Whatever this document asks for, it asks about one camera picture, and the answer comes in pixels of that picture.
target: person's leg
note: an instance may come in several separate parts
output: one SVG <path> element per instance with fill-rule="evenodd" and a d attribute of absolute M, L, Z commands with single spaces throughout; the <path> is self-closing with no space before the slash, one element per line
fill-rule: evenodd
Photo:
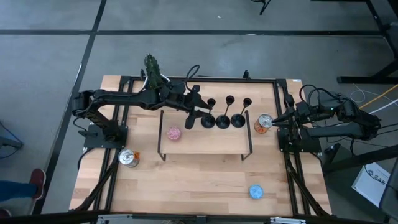
<path fill-rule="evenodd" d="M 37 186 L 34 184 L 22 184 L 12 181 L 0 180 L 0 202 L 12 198 L 33 197 Z"/>
<path fill-rule="evenodd" d="M 28 184 L 0 180 L 0 202 L 12 198 L 30 197 L 38 200 L 44 193 L 45 172 L 34 169 Z"/>

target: wooden tabletop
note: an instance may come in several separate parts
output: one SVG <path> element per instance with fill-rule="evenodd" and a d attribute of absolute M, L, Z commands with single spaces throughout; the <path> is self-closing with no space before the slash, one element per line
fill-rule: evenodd
<path fill-rule="evenodd" d="M 119 80 L 120 76 L 106 75 L 101 88 L 117 91 Z M 301 81 L 287 80 L 287 83 L 289 93 L 293 94 L 295 101 L 298 102 Z M 253 128 L 260 114 L 267 113 L 273 118 L 277 117 L 272 85 L 203 82 L 198 84 L 201 86 L 200 94 L 205 101 L 208 98 L 216 100 L 213 110 L 215 116 L 225 111 L 227 95 L 235 97 L 235 103 L 228 110 L 229 117 L 240 113 L 245 97 L 252 99 L 252 105 L 248 107 L 248 111 L 253 154 L 245 161 L 241 161 L 240 155 L 234 154 L 247 150 L 247 139 L 245 139 L 247 137 L 243 134 L 245 128 L 237 129 L 230 126 L 222 130 L 214 127 L 211 129 L 212 135 L 207 139 L 205 136 L 210 132 L 194 129 L 196 134 L 187 134 L 189 130 L 185 130 L 182 126 L 180 127 L 183 132 L 181 142 L 165 141 L 171 146 L 166 147 L 166 151 L 170 154 L 167 154 L 167 160 L 164 162 L 157 153 L 160 110 L 148 111 L 136 106 L 130 107 L 126 148 L 139 151 L 141 160 L 135 168 L 119 165 L 111 211 L 208 215 L 292 215 L 284 158 L 277 143 L 277 128 L 270 128 L 265 134 L 259 134 Z M 141 86 L 142 82 L 134 82 L 133 91 L 139 91 Z M 113 108 L 114 106 L 104 106 L 100 108 L 100 111 L 110 118 Z M 162 109 L 169 116 L 181 117 L 183 120 L 187 117 L 181 111 Z M 123 107 L 120 109 L 119 119 L 121 119 L 122 111 Z M 173 124 L 180 126 L 182 123 L 168 120 L 166 121 L 169 123 L 168 126 Z M 195 121 L 194 127 L 201 128 L 200 119 Z M 240 133 L 239 136 L 234 135 L 231 139 L 225 139 L 234 131 Z M 216 150 L 215 140 L 212 138 L 216 138 L 217 135 L 219 140 L 225 139 L 224 142 L 228 142 L 227 145 L 235 145 L 234 149 L 222 147 L 223 150 Z M 192 142 L 197 142 L 192 139 L 194 136 L 200 139 L 201 144 L 196 145 L 195 149 L 200 150 L 201 154 L 194 151 L 181 151 L 181 148 L 192 147 Z M 319 161 L 311 154 L 301 153 L 300 155 L 309 191 L 323 209 L 330 213 L 329 199 Z M 96 185 L 103 156 L 104 149 L 94 149 L 82 160 L 70 208 L 79 206 Z M 248 188 L 253 184 L 259 184 L 264 189 L 262 199 L 250 198 Z M 296 195 L 299 210 L 302 212 L 297 186 Z M 106 194 L 103 193 L 101 208 L 104 207 L 105 198 Z"/>

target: red shoe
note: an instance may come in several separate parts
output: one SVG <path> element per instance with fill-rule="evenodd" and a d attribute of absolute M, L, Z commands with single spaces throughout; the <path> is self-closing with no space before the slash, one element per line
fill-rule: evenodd
<path fill-rule="evenodd" d="M 45 172 L 42 169 L 34 169 L 29 183 L 37 186 L 36 194 L 32 198 L 34 200 L 41 199 L 44 194 Z"/>
<path fill-rule="evenodd" d="M 0 218 L 9 218 L 11 217 L 11 212 L 7 209 L 0 208 Z"/>

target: small wooden table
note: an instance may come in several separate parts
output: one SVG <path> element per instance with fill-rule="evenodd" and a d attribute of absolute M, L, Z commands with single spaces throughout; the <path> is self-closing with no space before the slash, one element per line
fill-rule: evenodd
<path fill-rule="evenodd" d="M 120 76 L 106 75 L 101 88 L 117 91 L 119 80 Z M 287 80 L 287 83 L 289 93 L 294 96 L 296 102 L 299 102 L 301 81 Z M 200 94 L 205 101 L 208 98 L 215 98 L 217 102 L 213 109 L 215 116 L 225 111 L 226 95 L 233 95 L 236 101 L 230 106 L 228 116 L 240 113 L 243 98 L 252 99 L 253 103 L 248 111 L 251 118 L 253 154 L 245 161 L 241 160 L 240 155 L 228 153 L 168 154 L 164 162 L 157 153 L 160 110 L 148 111 L 137 106 L 130 107 L 127 119 L 129 134 L 126 149 L 139 151 L 141 160 L 135 168 L 119 165 L 111 211 L 207 215 L 292 215 L 284 157 L 277 143 L 277 128 L 270 128 L 265 134 L 259 134 L 253 128 L 260 114 L 267 113 L 273 118 L 277 117 L 272 85 L 203 82 L 198 84 L 201 86 Z M 141 86 L 142 82 L 134 82 L 133 92 L 139 91 Z M 113 108 L 114 106 L 104 106 L 100 108 L 100 111 L 111 118 Z M 165 113 L 174 111 L 170 108 L 162 109 Z M 120 110 L 119 119 L 121 119 L 122 111 L 123 109 Z M 199 119 L 195 121 L 195 126 L 201 126 Z M 212 131 L 219 135 L 228 133 L 217 127 L 214 127 Z M 190 141 L 187 140 L 184 139 L 183 143 L 188 147 Z M 213 148 L 216 146 L 209 145 L 208 142 L 211 141 L 203 139 L 202 147 L 214 152 Z M 323 209 L 330 213 L 329 199 L 319 161 L 308 153 L 300 155 L 307 188 Z M 94 149 L 83 158 L 70 208 L 79 206 L 97 184 L 103 156 L 104 149 Z M 262 199 L 250 198 L 248 188 L 253 184 L 259 184 L 264 189 Z M 104 208 L 107 188 L 106 185 L 100 208 Z M 298 208 L 300 212 L 303 212 L 299 192 L 296 186 Z"/>

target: concrete floor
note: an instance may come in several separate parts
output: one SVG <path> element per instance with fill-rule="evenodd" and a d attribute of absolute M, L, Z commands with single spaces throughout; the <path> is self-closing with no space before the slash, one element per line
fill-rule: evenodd
<path fill-rule="evenodd" d="M 386 0 L 373 2 L 381 19 L 396 19 Z M 0 0 L 0 29 L 92 28 L 100 0 Z M 272 1 L 263 16 L 260 4 L 242 0 L 108 0 L 100 30 L 375 30 L 363 3 Z M 1 121 L 24 142 L 23 150 L 0 162 L 0 179 L 26 182 L 32 169 L 47 164 L 57 128 L 78 71 L 88 36 L 0 35 Z M 339 75 L 370 75 L 392 60 L 385 41 L 363 37 L 271 37 L 235 35 L 97 36 L 81 90 L 97 89 L 103 75 L 137 75 L 145 54 L 152 53 L 162 73 L 184 75 L 200 64 L 200 75 L 299 78 L 350 95 L 354 85 L 339 85 Z M 389 85 L 359 85 L 382 93 Z M 374 96 L 366 95 L 368 101 Z M 398 91 L 388 94 L 398 98 Z M 365 110 L 388 103 L 378 100 Z M 398 106 L 377 115 L 382 124 L 396 123 Z M 394 133 L 374 144 L 397 144 Z M 83 137 L 69 126 L 44 213 L 68 210 L 77 175 Z M 323 148 L 330 144 L 322 140 Z M 349 141 L 342 141 L 349 147 Z M 355 144 L 358 154 L 379 147 Z M 380 165 L 391 170 L 394 160 Z M 339 217 L 373 220 L 366 211 L 328 189 L 333 213 Z M 15 215 L 29 212 L 29 199 L 0 203 Z"/>

